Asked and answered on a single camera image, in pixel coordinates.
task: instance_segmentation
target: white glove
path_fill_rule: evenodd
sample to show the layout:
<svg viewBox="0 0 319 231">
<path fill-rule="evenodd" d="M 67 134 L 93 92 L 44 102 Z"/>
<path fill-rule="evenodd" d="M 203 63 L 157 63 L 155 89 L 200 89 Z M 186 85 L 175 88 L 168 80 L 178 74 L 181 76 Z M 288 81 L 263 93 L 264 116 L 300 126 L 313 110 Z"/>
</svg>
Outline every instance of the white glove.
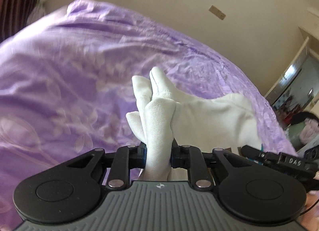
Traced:
<svg viewBox="0 0 319 231">
<path fill-rule="evenodd" d="M 144 180 L 167 180 L 171 168 L 169 165 L 173 138 L 179 145 L 193 145 L 202 152 L 211 152 L 215 147 L 231 148 L 238 153 L 237 147 L 245 144 L 261 149 L 261 141 L 257 135 L 256 120 L 249 101 L 240 94 L 229 94 L 213 100 L 201 99 L 175 88 L 175 86 L 158 69 L 150 72 L 153 96 L 145 105 L 137 96 L 138 112 L 127 114 L 129 125 L 142 142 L 146 141 L 147 159 L 143 172 Z M 169 180 L 187 179 L 183 169 L 173 169 Z"/>
</svg>

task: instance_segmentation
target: crosshair logo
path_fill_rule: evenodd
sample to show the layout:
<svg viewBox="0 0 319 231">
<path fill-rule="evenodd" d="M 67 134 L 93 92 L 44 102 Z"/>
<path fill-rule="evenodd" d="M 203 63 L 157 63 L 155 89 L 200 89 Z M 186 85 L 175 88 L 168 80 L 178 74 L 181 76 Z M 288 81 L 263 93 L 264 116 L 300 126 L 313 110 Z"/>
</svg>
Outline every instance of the crosshair logo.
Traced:
<svg viewBox="0 0 319 231">
<path fill-rule="evenodd" d="M 159 189 L 162 189 L 165 187 L 165 185 L 163 183 L 160 183 L 160 184 L 157 184 L 156 187 Z"/>
</svg>

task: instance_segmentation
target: floral pattern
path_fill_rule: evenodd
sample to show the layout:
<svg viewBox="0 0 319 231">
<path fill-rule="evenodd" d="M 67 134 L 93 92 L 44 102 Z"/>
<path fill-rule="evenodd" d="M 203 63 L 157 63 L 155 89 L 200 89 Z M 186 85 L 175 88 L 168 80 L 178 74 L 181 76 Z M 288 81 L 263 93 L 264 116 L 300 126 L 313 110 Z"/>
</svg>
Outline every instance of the floral pattern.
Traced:
<svg viewBox="0 0 319 231">
<path fill-rule="evenodd" d="M 253 104 L 266 151 L 294 150 L 268 102 L 226 58 L 133 11 L 76 0 L 32 36 L 0 45 L 0 230 L 21 219 L 12 194 L 23 179 L 91 149 L 139 144 L 125 114 L 136 111 L 133 75 L 159 66 L 203 98 L 242 93 Z M 131 178 L 139 170 L 130 171 Z"/>
</svg>

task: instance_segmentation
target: ridged gray surface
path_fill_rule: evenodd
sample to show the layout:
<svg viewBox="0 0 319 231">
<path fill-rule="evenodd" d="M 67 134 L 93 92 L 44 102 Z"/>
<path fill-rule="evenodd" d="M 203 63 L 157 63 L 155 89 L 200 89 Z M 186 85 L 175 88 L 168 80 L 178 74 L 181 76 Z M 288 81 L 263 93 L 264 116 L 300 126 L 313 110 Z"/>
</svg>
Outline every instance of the ridged gray surface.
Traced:
<svg viewBox="0 0 319 231">
<path fill-rule="evenodd" d="M 125 191 L 111 192 L 91 215 L 60 226 L 24 222 L 18 231 L 303 231 L 296 222 L 278 227 L 242 223 L 218 205 L 208 192 L 187 182 L 135 181 Z"/>
</svg>

